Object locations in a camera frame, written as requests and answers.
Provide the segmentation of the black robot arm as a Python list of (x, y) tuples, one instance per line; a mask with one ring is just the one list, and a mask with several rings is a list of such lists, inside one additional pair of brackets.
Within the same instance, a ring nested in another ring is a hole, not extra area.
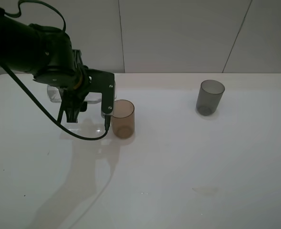
[(65, 28), (23, 24), (21, 16), (7, 13), (0, 7), (0, 67), (33, 75), (37, 83), (59, 90), (61, 106), (57, 121), (66, 114), (68, 123), (75, 123), (86, 111), (86, 86), (90, 84), (81, 60), (74, 50)]

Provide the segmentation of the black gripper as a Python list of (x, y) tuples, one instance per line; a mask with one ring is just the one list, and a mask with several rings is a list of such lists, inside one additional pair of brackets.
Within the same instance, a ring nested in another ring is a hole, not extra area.
[(59, 88), (61, 96), (60, 110), (65, 112), (67, 123), (77, 123), (80, 112), (87, 110), (87, 102), (85, 97), (88, 95), (89, 90), (87, 87), (90, 85), (91, 80), (86, 76), (85, 69), (77, 70), (77, 79), (72, 87)]

